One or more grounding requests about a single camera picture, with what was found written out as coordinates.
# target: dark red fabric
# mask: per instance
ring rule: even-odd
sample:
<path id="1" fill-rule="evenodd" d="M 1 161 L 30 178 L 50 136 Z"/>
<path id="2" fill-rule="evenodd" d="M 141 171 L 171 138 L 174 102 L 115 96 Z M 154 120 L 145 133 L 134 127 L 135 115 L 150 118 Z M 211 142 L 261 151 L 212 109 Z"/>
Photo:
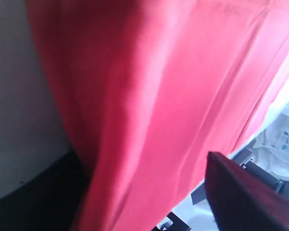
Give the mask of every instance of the dark red fabric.
<path id="1" fill-rule="evenodd" d="M 27 0 L 88 173 L 79 231 L 148 231 L 261 124 L 289 76 L 289 1 Z"/>

